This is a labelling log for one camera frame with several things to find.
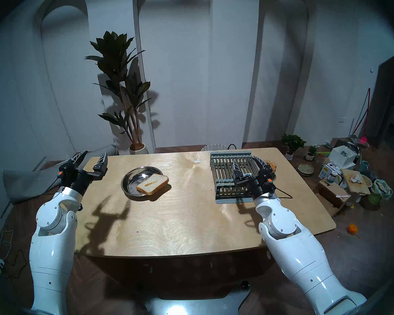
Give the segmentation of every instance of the electrical outlet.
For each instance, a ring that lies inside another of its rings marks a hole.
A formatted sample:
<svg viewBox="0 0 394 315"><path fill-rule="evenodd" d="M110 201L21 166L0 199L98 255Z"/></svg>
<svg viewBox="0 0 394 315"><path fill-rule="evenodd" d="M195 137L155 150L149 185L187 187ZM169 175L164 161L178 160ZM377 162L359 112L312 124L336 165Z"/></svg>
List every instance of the electrical outlet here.
<svg viewBox="0 0 394 315"><path fill-rule="evenodd" d="M3 259L0 259L0 274L2 274L2 270L5 267L5 261Z"/></svg>

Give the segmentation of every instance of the wall arch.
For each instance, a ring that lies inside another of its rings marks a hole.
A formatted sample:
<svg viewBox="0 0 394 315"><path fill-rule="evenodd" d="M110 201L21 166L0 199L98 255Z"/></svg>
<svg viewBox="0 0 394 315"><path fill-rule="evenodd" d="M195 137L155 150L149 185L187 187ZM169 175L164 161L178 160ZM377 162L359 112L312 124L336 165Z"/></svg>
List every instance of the wall arch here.
<svg viewBox="0 0 394 315"><path fill-rule="evenodd" d="M210 0L133 0L133 6L137 48L146 50L139 67L152 84L147 96L155 98L154 146L205 143Z"/></svg>
<svg viewBox="0 0 394 315"><path fill-rule="evenodd" d="M96 120L103 105L92 85L97 82L95 65L84 60L95 54L85 0L46 0L38 18L49 84L73 150L111 144L108 124Z"/></svg>
<svg viewBox="0 0 394 315"><path fill-rule="evenodd" d="M305 0L260 0L244 141L279 140L297 118L312 60L312 16Z"/></svg>

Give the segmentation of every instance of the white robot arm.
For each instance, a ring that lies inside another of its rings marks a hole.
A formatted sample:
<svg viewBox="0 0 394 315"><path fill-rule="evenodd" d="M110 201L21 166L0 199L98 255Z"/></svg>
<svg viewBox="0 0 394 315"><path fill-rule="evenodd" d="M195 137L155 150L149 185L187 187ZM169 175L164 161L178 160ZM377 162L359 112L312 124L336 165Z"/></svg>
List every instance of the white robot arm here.
<svg viewBox="0 0 394 315"><path fill-rule="evenodd" d="M323 247L315 236L282 207L268 164L254 157L259 174L243 176L234 165L234 181L251 192L256 211L263 217L258 229L284 275L297 284L317 315L343 315L363 304L366 298L341 285L328 264Z"/></svg>
<svg viewBox="0 0 394 315"><path fill-rule="evenodd" d="M62 187L36 214L29 264L34 292L31 309L39 314L67 314L66 286L73 267L76 212L82 210L81 201L87 187L104 177L108 164L104 153L93 173L76 169L86 153L83 151L60 166Z"/></svg>

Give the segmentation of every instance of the grill rack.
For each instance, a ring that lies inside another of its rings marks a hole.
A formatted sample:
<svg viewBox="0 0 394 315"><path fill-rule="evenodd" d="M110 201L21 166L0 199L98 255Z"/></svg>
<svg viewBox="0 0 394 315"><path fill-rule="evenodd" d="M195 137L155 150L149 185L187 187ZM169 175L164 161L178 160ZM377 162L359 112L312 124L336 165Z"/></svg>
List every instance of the grill rack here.
<svg viewBox="0 0 394 315"><path fill-rule="evenodd" d="M257 176L260 170L255 164L251 152L211 152L210 168L216 189L215 201L217 204L252 202L252 197L245 187L235 187L232 178L234 160L243 174L251 173L253 176Z"/></svg>

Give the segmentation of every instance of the white plant pot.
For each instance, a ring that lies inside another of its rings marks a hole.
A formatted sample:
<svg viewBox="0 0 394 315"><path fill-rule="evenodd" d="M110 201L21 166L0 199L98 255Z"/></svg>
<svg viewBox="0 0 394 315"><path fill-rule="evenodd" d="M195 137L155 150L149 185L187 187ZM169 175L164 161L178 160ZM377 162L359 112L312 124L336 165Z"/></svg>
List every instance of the white plant pot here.
<svg viewBox="0 0 394 315"><path fill-rule="evenodd" d="M131 155L147 155L149 152L147 152L146 145L143 143L144 147L141 148L140 150L131 150L131 146L129 147L129 152Z"/></svg>
<svg viewBox="0 0 394 315"><path fill-rule="evenodd" d="M308 152L308 153L306 154L306 156L305 156L305 159L308 160L308 161L314 160L314 154L311 153L311 152Z"/></svg>
<svg viewBox="0 0 394 315"><path fill-rule="evenodd" d="M288 152L284 155L287 160L293 160L293 153L290 155Z"/></svg>

